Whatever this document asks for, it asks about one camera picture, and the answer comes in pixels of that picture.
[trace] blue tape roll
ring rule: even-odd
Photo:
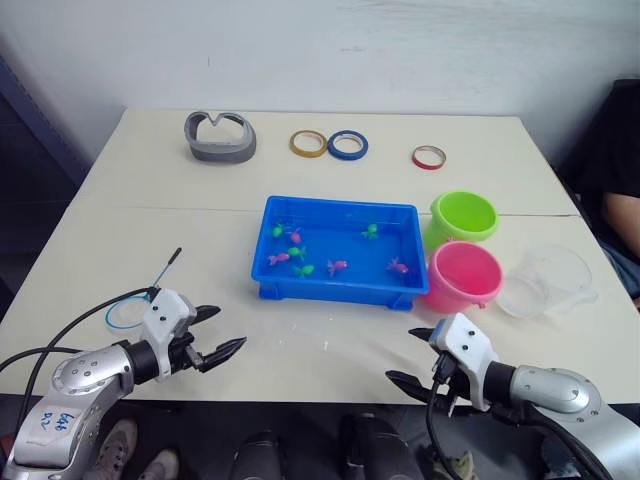
[[[335,146],[335,141],[340,139],[340,137],[351,138],[358,142],[362,148],[357,152],[343,152],[342,150],[338,150]],[[339,132],[334,133],[329,138],[328,146],[329,153],[340,160],[358,160],[362,158],[369,150],[369,142],[364,138],[364,135],[358,133],[354,130],[341,130]]]

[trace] blue tray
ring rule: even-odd
[[[370,225],[377,227],[375,235],[363,234]],[[282,230],[278,236],[276,227]],[[291,239],[296,229],[299,244]],[[291,256],[270,265],[269,256],[292,247],[304,247],[304,259]],[[408,271],[388,269],[394,258]],[[346,261],[347,268],[332,277],[328,262],[337,260]],[[308,265],[313,272],[301,278],[300,269]],[[413,205],[269,197],[251,276],[260,282],[260,297],[266,299],[335,300],[411,310],[413,299],[429,290],[418,212]]]

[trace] label on robot arm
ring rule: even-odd
[[[39,409],[38,419],[31,427],[28,443],[46,446],[73,431],[82,410],[47,405]]]

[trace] shoe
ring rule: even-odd
[[[177,480],[179,467],[178,454],[173,450],[162,450],[138,480]]]
[[[122,469],[133,456],[138,442],[138,426],[131,419],[116,423],[100,446],[95,465],[84,480],[120,480]]]

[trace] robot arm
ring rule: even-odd
[[[640,429],[603,402],[582,375],[498,362],[486,335],[460,313],[441,320],[435,329],[410,333],[440,354],[436,368],[455,364],[449,393],[438,396],[436,407],[451,412],[458,396],[467,398],[474,408],[501,420],[552,429],[576,449],[586,449],[614,480],[640,478]],[[395,371],[387,376],[413,398],[429,398],[417,378]]]
[[[246,338],[196,352],[191,325],[218,313],[194,308],[171,290],[158,290],[144,315],[140,341],[81,352],[55,370],[48,393],[29,412],[4,471],[8,480],[75,480],[82,477],[105,412],[119,399],[155,378],[194,367],[201,372],[225,362]]]

